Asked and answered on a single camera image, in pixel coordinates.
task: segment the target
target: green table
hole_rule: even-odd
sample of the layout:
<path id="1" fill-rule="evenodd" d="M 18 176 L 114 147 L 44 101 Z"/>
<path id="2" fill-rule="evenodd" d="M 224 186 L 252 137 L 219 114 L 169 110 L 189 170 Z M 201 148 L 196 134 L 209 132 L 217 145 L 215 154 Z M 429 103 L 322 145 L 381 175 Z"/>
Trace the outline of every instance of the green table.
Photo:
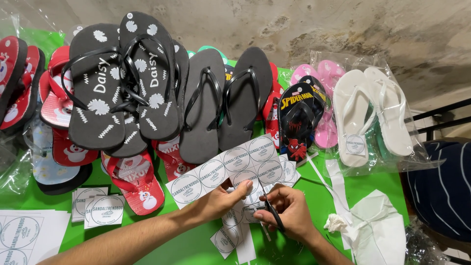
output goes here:
<path id="1" fill-rule="evenodd" d="M 63 36 L 51 35 L 48 32 L 35 31 L 37 40 L 47 40 L 47 46 L 41 47 L 42 42 L 38 42 L 40 48 L 46 51 L 46 57 L 54 50 L 50 48 L 53 43 L 55 45 L 61 44 Z M 291 76 L 291 70 L 279 68 L 280 77 L 286 76 L 288 80 Z M 281 81 L 281 85 L 286 88 L 286 81 Z M 261 122 L 256 122 L 254 128 L 254 136 L 263 134 Z M 93 173 L 91 177 L 85 182 L 86 186 L 97 185 L 110 185 L 111 193 L 119 193 L 116 186 L 111 184 L 110 177 L 106 175 L 100 168 L 100 160 L 93 162 Z M 322 173 L 324 171 L 324 153 L 320 152 L 319 156 L 313 159 L 313 163 Z M 95 237 L 99 234 L 105 233 L 112 229 L 124 226 L 133 222 L 140 221 L 145 218 L 150 218 L 157 215 L 163 215 L 178 209 L 173 201 L 171 195 L 165 187 L 168 182 L 165 174 L 163 162 L 158 160 L 154 165 L 157 180 L 162 185 L 165 192 L 165 203 L 157 211 L 146 216 L 137 216 L 128 205 L 125 206 L 122 225 L 100 226 L 84 230 L 83 222 L 69 223 L 65 233 L 60 252 L 65 251 L 77 244 L 84 242 L 87 239 Z M 294 186 L 296 189 L 302 190 L 306 194 L 306 200 L 311 212 L 311 217 L 314 225 L 323 236 L 331 242 L 336 248 L 340 249 L 347 257 L 351 257 L 350 250 L 343 250 L 342 240 L 339 232 L 330 234 L 327 230 L 323 229 L 327 216 L 335 213 L 333 199 L 327 189 L 320 185 L 318 182 L 311 181 L 318 180 L 318 176 L 312 168 L 310 163 L 305 163 L 298 168 L 303 178 Z M 0 197 L 1 206 L 3 209 L 55 209 L 65 210 L 70 212 L 72 205 L 72 193 L 47 196 L 44 195 L 36 185 L 33 178 L 30 176 L 30 183 L 27 187 L 26 193 L 23 195 L 9 196 L 9 203 L 6 202 L 4 197 Z M 330 183 L 330 179 L 324 176 L 324 179 Z M 369 176 L 359 177 L 346 177 L 345 190 L 349 207 L 352 207 L 360 199 L 368 195 L 370 192 L 378 189 L 388 195 L 391 203 L 402 214 L 404 223 L 409 223 L 404 195 L 399 179 L 396 174 L 373 174 Z M 190 230 L 164 244 L 163 246 L 155 249 L 152 253 L 141 259 L 137 264 L 166 264 L 166 265 L 216 265 L 216 264 L 238 264 L 237 254 L 234 250 L 226 260 L 222 258 L 218 250 L 210 241 L 210 237 L 222 226 L 222 221 L 215 220 L 208 224 Z M 268 264 L 313 264 L 313 257 L 308 252 L 307 248 L 303 248 L 298 242 L 286 238 L 280 232 L 270 234 L 272 239 L 268 242 L 267 237 L 259 224 L 250 224 L 253 243 L 256 249 L 257 259 L 252 261 L 251 264 L 268 265 Z"/>

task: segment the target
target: striped cloth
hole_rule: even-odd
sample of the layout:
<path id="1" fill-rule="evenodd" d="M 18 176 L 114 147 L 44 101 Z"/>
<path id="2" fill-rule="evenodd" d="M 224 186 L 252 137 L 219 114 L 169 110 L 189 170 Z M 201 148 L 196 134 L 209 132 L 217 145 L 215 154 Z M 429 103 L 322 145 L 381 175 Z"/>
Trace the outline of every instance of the striped cloth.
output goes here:
<path id="1" fill-rule="evenodd" d="M 409 201 L 419 219 L 449 238 L 471 242 L 471 143 L 426 143 L 438 168 L 407 172 Z"/>

